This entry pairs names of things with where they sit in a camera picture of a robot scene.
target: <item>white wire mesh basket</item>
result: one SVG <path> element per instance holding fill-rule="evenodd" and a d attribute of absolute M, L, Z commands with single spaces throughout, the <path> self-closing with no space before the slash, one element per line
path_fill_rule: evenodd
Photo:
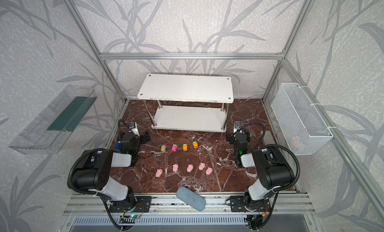
<path fill-rule="evenodd" d="M 299 84 L 281 84 L 271 107 L 295 155 L 313 154 L 333 138 L 329 127 Z"/>

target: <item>white shelf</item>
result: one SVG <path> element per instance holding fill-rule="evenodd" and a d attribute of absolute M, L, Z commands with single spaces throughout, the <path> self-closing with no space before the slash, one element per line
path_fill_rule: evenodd
<path fill-rule="evenodd" d="M 233 103 L 230 77 L 148 74 L 138 99 Z"/>
<path fill-rule="evenodd" d="M 168 106 L 157 108 L 154 129 L 225 132 L 225 112 L 220 108 Z"/>

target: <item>wall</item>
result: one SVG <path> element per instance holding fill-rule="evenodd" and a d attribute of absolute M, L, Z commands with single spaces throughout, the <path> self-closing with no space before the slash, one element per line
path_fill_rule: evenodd
<path fill-rule="evenodd" d="M 74 0 L 99 50 L 281 52 L 304 0 Z M 126 96 L 149 73 L 232 76 L 234 98 L 261 98 L 277 61 L 109 61 Z"/>
<path fill-rule="evenodd" d="M 53 231 L 72 191 L 70 166 L 103 146 L 123 101 L 58 0 L 0 0 L 0 230 Z M 67 85 L 98 96 L 56 155 L 8 147 Z"/>
<path fill-rule="evenodd" d="M 382 188 L 383 4 L 384 0 L 315 0 L 288 55 Z M 281 82 L 276 82 L 276 90 Z M 299 161 L 300 189 L 310 194 L 325 231 L 384 231 L 384 222 L 332 142 Z"/>

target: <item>pink toy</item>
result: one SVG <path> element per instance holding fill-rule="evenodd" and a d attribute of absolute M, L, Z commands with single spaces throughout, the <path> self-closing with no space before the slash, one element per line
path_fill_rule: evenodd
<path fill-rule="evenodd" d="M 204 168 L 205 168 L 205 163 L 200 163 L 199 170 L 204 170 Z"/>
<path fill-rule="evenodd" d="M 156 171 L 156 177 L 157 178 L 159 178 L 160 176 L 161 176 L 161 174 L 163 173 L 163 170 L 162 169 L 158 169 L 157 171 Z"/>
<path fill-rule="evenodd" d="M 187 167 L 187 172 L 191 172 L 193 169 L 193 164 L 189 164 L 188 167 Z"/>
<path fill-rule="evenodd" d="M 179 165 L 177 163 L 172 165 L 173 172 L 177 172 L 178 169 L 179 169 Z"/>
<path fill-rule="evenodd" d="M 207 170 L 205 171 L 205 173 L 207 175 L 210 175 L 214 170 L 211 168 L 211 167 L 208 167 Z"/>

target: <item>shelf top board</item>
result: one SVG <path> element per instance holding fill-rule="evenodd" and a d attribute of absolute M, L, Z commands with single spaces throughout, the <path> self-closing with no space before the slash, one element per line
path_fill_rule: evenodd
<path fill-rule="evenodd" d="M 232 79 L 219 76 L 148 74 L 137 98 L 231 104 Z"/>

